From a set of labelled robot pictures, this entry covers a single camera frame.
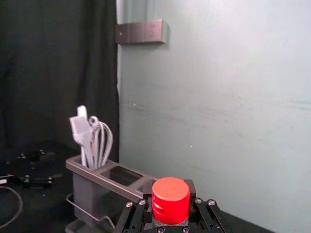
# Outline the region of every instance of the black table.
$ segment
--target black table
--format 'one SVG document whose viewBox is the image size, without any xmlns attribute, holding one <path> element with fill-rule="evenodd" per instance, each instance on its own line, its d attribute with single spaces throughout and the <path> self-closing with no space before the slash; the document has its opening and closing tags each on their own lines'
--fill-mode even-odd
<svg viewBox="0 0 311 233">
<path fill-rule="evenodd" d="M 67 224 L 76 218 L 73 207 L 65 201 L 67 194 L 72 192 L 72 174 L 65 168 L 65 160 L 77 154 L 76 151 L 56 143 L 34 144 L 27 150 L 44 149 L 53 151 L 47 157 L 31 166 L 14 169 L 17 175 L 33 175 L 48 177 L 56 175 L 55 182 L 48 189 L 22 190 L 13 188 L 22 196 L 24 209 L 15 222 L 0 230 L 0 233 L 62 233 Z M 18 154 L 25 148 L 11 150 L 8 153 Z M 0 225 L 10 219 L 18 208 L 17 198 L 7 191 L 0 189 Z M 227 221 L 232 225 L 235 233 L 270 233 L 266 229 L 244 221 L 240 218 L 224 213 Z"/>
</svg>

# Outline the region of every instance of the red bottle cap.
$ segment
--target red bottle cap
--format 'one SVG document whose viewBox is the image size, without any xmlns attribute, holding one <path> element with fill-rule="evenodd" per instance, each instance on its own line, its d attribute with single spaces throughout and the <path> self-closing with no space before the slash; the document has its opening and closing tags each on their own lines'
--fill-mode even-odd
<svg viewBox="0 0 311 233">
<path fill-rule="evenodd" d="M 166 177 L 152 186 L 152 211 L 154 218 L 167 225 L 184 222 L 189 215 L 190 189 L 183 180 Z"/>
</svg>

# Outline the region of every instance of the screw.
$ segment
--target screw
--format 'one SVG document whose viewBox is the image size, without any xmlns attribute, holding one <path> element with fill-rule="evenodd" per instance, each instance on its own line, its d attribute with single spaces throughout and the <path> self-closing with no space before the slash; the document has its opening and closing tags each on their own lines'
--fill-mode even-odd
<svg viewBox="0 0 311 233">
<path fill-rule="evenodd" d="M 202 199 L 201 199 L 201 198 L 197 198 L 197 199 L 195 199 L 195 203 L 197 203 L 197 204 L 202 203 Z"/>
<path fill-rule="evenodd" d="M 209 200 L 208 201 L 208 205 L 215 205 L 216 204 L 216 201 L 215 200 Z"/>
<path fill-rule="evenodd" d="M 140 205 L 144 205 L 144 204 L 146 204 L 146 201 L 145 201 L 145 200 L 140 200 L 140 201 L 139 201 L 139 204 L 140 204 Z"/>
<path fill-rule="evenodd" d="M 131 207 L 132 205 L 133 205 L 132 202 L 127 202 L 127 203 L 126 203 L 126 207 Z"/>
<path fill-rule="evenodd" d="M 189 228 L 188 227 L 184 227 L 183 228 L 183 233 L 188 233 L 189 232 Z"/>
<path fill-rule="evenodd" d="M 164 232 L 164 228 L 163 227 L 159 227 L 157 230 L 157 233 L 163 233 Z"/>
</svg>

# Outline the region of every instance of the metal wire handle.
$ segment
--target metal wire handle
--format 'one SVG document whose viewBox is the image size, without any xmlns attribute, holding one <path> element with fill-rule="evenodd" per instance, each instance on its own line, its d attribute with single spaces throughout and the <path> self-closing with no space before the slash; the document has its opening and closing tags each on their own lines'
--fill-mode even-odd
<svg viewBox="0 0 311 233">
<path fill-rule="evenodd" d="M 108 216 L 103 216 L 101 218 L 96 218 L 94 215 L 90 214 L 88 211 L 84 210 L 83 208 L 81 208 L 80 206 L 78 206 L 77 204 L 75 204 L 74 202 L 72 202 L 69 198 L 73 196 L 73 193 L 69 193 L 66 196 L 66 201 L 68 201 L 71 205 L 73 205 L 74 207 L 78 208 L 79 210 L 81 210 L 83 213 L 85 213 L 86 215 L 90 216 L 92 219 L 94 219 L 97 222 L 101 222 L 102 220 L 108 220 L 108 222 L 110 223 L 110 225 L 112 226 L 113 229 L 115 229 L 115 225 L 113 224 L 112 220 L 110 217 Z"/>
</svg>

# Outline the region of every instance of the black cable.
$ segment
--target black cable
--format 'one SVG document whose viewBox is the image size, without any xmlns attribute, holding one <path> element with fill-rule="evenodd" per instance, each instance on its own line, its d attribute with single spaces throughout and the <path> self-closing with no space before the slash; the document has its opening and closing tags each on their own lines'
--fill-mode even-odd
<svg viewBox="0 0 311 233">
<path fill-rule="evenodd" d="M 17 191 L 15 191 L 14 189 L 10 188 L 10 187 L 6 187 L 6 186 L 3 186 L 3 187 L 0 187 L 0 189 L 3 188 L 3 189 L 8 189 L 10 191 L 12 191 L 18 198 L 18 201 L 19 201 L 19 208 L 18 208 L 18 211 L 17 213 L 13 216 L 13 218 L 11 218 L 9 221 L 7 221 L 6 223 L 4 223 L 3 225 L 0 225 L 0 230 L 4 227 L 6 227 L 7 225 L 9 225 L 10 223 L 12 223 L 19 215 L 20 213 L 22 212 L 23 210 L 23 200 L 21 199 L 21 196 L 17 193 Z"/>
</svg>

